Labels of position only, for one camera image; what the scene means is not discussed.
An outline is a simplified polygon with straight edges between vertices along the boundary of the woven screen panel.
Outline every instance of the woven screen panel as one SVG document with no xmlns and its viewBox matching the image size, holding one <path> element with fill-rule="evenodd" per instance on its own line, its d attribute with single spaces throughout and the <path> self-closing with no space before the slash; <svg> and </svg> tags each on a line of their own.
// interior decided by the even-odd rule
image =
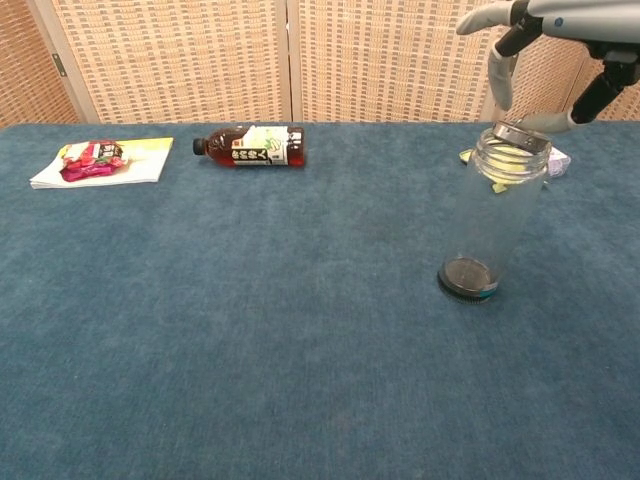
<svg viewBox="0 0 640 480">
<path fill-rule="evenodd" d="M 455 35 L 474 0 L 299 0 L 305 121 L 473 121 L 499 29 Z"/>
<path fill-rule="evenodd" d="M 78 116 L 24 0 L 0 0 L 0 127 L 77 123 Z"/>
<path fill-rule="evenodd" d="M 283 118 L 273 0 L 52 1 L 102 122 Z"/>
<path fill-rule="evenodd" d="M 513 107 L 506 119 L 531 113 L 561 112 L 588 56 L 577 42 L 541 37 L 522 51 L 514 76 Z"/>
<path fill-rule="evenodd" d="M 575 82 L 569 97 L 569 105 L 578 99 L 591 81 L 602 73 L 604 67 L 601 60 L 587 58 Z M 600 115 L 598 120 L 640 120 L 640 84 L 625 88 L 616 100 Z"/>
</svg>

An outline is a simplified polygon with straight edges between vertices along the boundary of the robotic hand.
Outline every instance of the robotic hand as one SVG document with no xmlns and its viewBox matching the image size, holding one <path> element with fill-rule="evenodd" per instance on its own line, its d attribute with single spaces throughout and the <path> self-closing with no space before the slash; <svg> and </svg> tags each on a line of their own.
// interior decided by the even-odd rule
<svg viewBox="0 0 640 480">
<path fill-rule="evenodd" d="M 584 43 L 591 57 L 602 60 L 598 75 L 573 107 L 559 114 L 526 116 L 519 126 L 558 133 L 589 123 L 624 87 L 640 79 L 640 1 L 515 0 L 472 10 L 458 22 L 456 33 L 468 35 L 495 25 L 511 26 L 489 54 L 489 84 L 503 110 L 511 108 L 510 58 L 543 33 Z"/>
</svg>

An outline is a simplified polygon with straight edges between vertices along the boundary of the clear glass jar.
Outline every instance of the clear glass jar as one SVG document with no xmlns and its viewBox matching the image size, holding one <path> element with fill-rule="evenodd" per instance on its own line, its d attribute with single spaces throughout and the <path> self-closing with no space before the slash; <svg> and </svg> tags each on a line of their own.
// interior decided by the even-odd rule
<svg viewBox="0 0 640 480">
<path fill-rule="evenodd" d="M 480 302 L 498 288 L 542 188 L 551 142 L 498 122 L 471 154 L 438 272 L 455 297 Z"/>
</svg>

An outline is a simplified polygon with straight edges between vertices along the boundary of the jar lid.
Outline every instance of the jar lid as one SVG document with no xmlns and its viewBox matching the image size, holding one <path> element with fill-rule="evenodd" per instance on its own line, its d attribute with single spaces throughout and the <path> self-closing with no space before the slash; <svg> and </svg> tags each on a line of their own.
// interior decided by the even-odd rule
<svg viewBox="0 0 640 480">
<path fill-rule="evenodd" d="M 534 155 L 544 151 L 551 144 L 551 140 L 542 134 L 506 122 L 497 122 L 492 133 L 494 137 Z"/>
</svg>

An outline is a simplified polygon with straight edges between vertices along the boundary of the table surface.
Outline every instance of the table surface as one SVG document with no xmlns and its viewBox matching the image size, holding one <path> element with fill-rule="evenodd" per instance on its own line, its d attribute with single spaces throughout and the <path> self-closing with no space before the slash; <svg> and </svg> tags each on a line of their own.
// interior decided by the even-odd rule
<svg viewBox="0 0 640 480">
<path fill-rule="evenodd" d="M 435 274 L 486 125 L 0 132 L 0 478 L 640 478 L 640 124 L 554 139 L 494 299 Z M 32 190 L 65 143 L 173 136 L 159 183 Z"/>
</svg>

